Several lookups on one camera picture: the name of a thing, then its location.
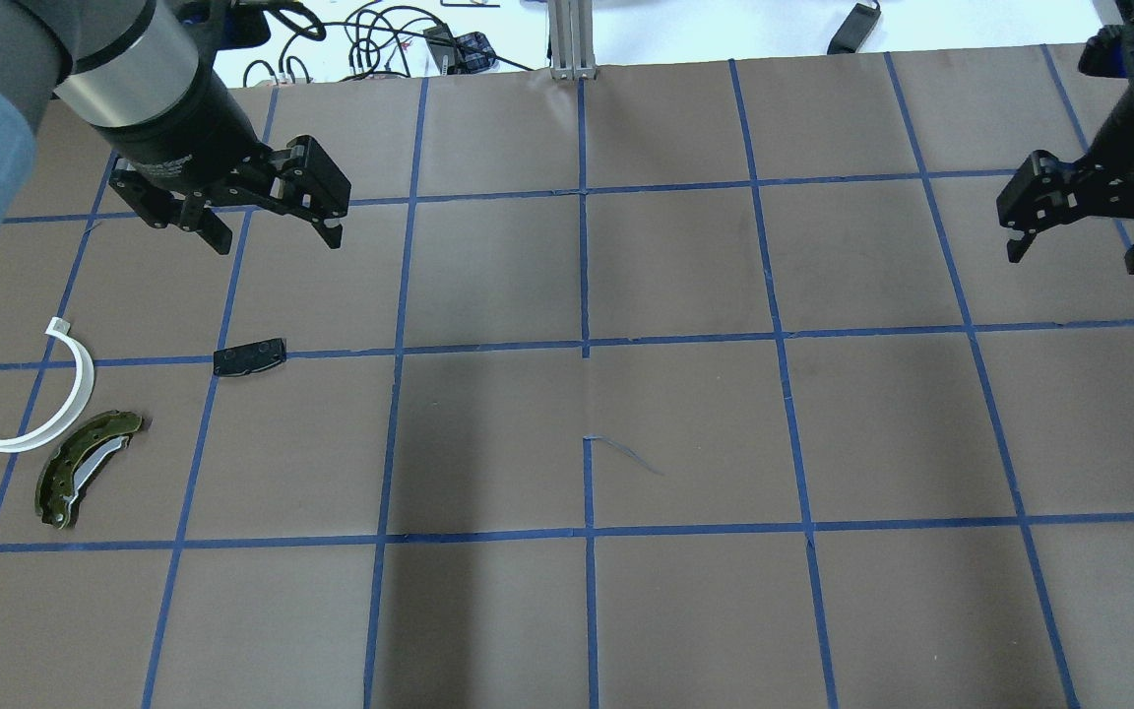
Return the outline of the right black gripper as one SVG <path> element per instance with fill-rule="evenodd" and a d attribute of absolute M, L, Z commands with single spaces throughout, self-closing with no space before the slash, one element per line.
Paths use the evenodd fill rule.
<path fill-rule="evenodd" d="M 1013 230 L 1005 251 L 1018 264 L 1040 233 L 1082 219 L 1134 219 L 1134 94 L 1122 95 L 1076 162 L 1035 150 L 996 197 L 999 223 Z M 1125 252 L 1134 275 L 1134 240 Z"/>

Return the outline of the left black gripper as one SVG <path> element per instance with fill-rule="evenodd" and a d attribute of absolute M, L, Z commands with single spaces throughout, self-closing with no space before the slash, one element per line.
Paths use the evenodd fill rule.
<path fill-rule="evenodd" d="M 314 136 L 282 149 L 257 138 L 237 103 L 183 103 L 136 126 L 111 127 L 109 187 L 149 227 L 193 233 L 229 255 L 232 229 L 215 206 L 257 206 L 311 225 L 342 246 L 352 183 Z"/>

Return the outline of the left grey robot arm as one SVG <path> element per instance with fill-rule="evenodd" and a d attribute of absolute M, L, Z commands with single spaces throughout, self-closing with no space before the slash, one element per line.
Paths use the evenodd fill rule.
<path fill-rule="evenodd" d="M 298 1 L 0 1 L 0 225 L 32 174 L 60 100 L 113 150 L 109 187 L 149 227 L 232 247 L 221 206 L 256 206 L 342 243 L 350 180 L 308 135 L 272 149 L 215 71 L 215 54 L 265 43 L 266 18 L 312 40 Z"/>

